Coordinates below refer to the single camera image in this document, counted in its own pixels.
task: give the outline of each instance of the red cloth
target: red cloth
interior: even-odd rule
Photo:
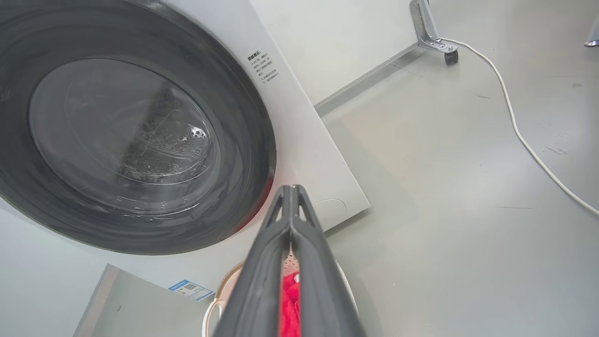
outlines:
[[[283,278],[281,294],[281,337],[300,337],[300,284],[293,273]]]

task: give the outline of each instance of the metal bracket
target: metal bracket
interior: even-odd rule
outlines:
[[[412,0],[410,2],[410,14],[414,21],[419,47],[445,54],[453,53],[458,49],[458,46],[439,38],[427,0]]]
[[[589,33],[588,40],[585,42],[585,46],[599,46],[599,15],[596,16],[595,22],[593,22],[593,26],[591,27],[591,32]]]

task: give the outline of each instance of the cable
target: cable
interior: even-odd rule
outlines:
[[[530,145],[528,145],[528,143],[526,142],[526,140],[524,140],[524,138],[522,137],[522,134],[520,134],[520,131],[518,130],[518,126],[516,125],[516,116],[514,115],[514,110],[512,109],[512,102],[510,102],[510,96],[507,94],[506,84],[505,84],[505,82],[503,82],[503,78],[501,77],[501,74],[499,73],[499,71],[497,70],[497,68],[493,64],[493,62],[491,62],[491,60],[489,58],[487,58],[485,55],[477,52],[476,49],[470,47],[468,44],[465,44],[463,42],[459,42],[459,41],[456,41],[456,40],[451,40],[450,38],[441,38],[441,39],[445,40],[445,41],[448,41],[448,42],[451,42],[451,43],[459,44],[460,46],[464,46],[464,47],[472,50],[473,53],[475,53],[476,55],[480,56],[485,61],[487,61],[487,63],[489,65],[491,65],[491,67],[495,71],[495,74],[499,78],[499,82],[501,83],[501,88],[503,89],[503,94],[506,97],[507,108],[510,110],[510,116],[512,117],[512,126],[514,127],[514,131],[516,131],[516,136],[518,136],[518,139],[520,140],[520,142],[522,142],[522,144],[524,144],[524,147],[526,147],[526,149],[528,150],[528,152],[530,152],[530,154],[533,155],[533,158],[537,161],[537,163],[541,166],[541,168],[549,175],[549,177],[551,177],[551,179],[553,179],[553,181],[556,184],[558,184],[558,186],[561,189],[564,190],[564,192],[566,192],[566,194],[568,194],[572,199],[574,199],[576,202],[578,202],[579,204],[581,204],[582,206],[584,206],[586,209],[590,210],[591,212],[595,213],[596,215],[599,215],[599,210],[596,210],[596,208],[594,208],[593,206],[587,204],[578,195],[575,195],[574,192],[570,191],[570,189],[568,189],[564,185],[564,183],[562,183],[555,176],[555,174],[553,172],[551,172],[551,170],[549,170],[549,168],[547,167],[547,165],[545,165],[543,163],[543,161],[541,160],[541,158],[539,158],[539,156],[537,156],[537,154],[534,153],[534,151],[530,147]]]

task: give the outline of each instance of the front-loading washing machine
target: front-loading washing machine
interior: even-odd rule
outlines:
[[[0,1],[0,140],[3,336],[72,334],[107,263],[209,296],[280,185],[369,207],[248,0]]]

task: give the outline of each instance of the washing machine door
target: washing machine door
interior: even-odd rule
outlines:
[[[43,3],[0,1],[3,198],[132,254],[200,249],[246,224],[275,144],[233,56],[159,2]]]

